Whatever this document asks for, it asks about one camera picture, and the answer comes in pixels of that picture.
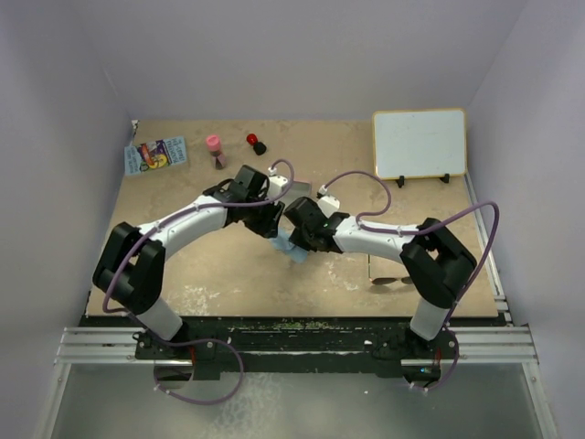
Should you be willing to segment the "blue cleaning cloth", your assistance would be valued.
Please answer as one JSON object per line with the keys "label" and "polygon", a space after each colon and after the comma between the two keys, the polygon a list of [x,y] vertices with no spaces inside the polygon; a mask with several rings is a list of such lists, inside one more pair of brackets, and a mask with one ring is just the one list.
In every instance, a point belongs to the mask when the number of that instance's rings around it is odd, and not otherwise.
{"label": "blue cleaning cloth", "polygon": [[290,233],[286,230],[279,228],[277,236],[270,238],[269,242],[272,247],[288,256],[295,263],[303,263],[308,255],[308,251],[293,244],[290,241]]}

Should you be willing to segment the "pink glasses case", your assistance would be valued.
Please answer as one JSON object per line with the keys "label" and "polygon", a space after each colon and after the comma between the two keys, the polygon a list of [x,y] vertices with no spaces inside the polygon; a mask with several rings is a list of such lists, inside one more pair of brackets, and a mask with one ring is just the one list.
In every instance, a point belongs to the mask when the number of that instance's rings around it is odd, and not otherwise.
{"label": "pink glasses case", "polygon": [[312,183],[308,181],[294,180],[288,192],[282,197],[282,202],[288,206],[296,199],[310,197],[312,194]]}

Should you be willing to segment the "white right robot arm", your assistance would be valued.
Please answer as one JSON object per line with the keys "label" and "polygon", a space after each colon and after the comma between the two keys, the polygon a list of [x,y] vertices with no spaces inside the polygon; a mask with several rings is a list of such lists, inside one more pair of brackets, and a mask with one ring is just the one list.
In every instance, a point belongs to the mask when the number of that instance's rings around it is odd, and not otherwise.
{"label": "white right robot arm", "polygon": [[319,201],[296,199],[283,212],[293,225],[290,242],[308,252],[363,253],[402,264],[420,295],[409,322],[408,351],[427,358],[477,261],[437,219],[392,226],[341,211],[327,213]]}

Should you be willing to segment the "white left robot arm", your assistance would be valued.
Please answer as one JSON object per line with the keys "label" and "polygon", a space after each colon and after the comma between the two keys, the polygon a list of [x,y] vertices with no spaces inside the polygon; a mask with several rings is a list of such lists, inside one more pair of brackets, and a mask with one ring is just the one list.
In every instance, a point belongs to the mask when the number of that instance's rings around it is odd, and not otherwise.
{"label": "white left robot arm", "polygon": [[267,175],[242,166],[237,175],[207,188],[193,202],[139,227],[116,225],[92,276],[105,293],[102,310],[126,312],[155,336],[169,359],[185,354],[188,324],[162,297],[166,261],[195,240],[241,222],[262,238],[274,238],[292,179],[275,168]]}

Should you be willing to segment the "gold aviator sunglasses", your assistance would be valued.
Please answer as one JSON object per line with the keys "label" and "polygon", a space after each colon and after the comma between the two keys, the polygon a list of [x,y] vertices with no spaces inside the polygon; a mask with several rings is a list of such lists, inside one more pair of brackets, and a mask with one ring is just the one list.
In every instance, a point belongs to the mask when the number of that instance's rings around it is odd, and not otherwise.
{"label": "gold aviator sunglasses", "polygon": [[412,285],[407,269],[398,262],[378,256],[367,256],[367,272],[374,285]]}

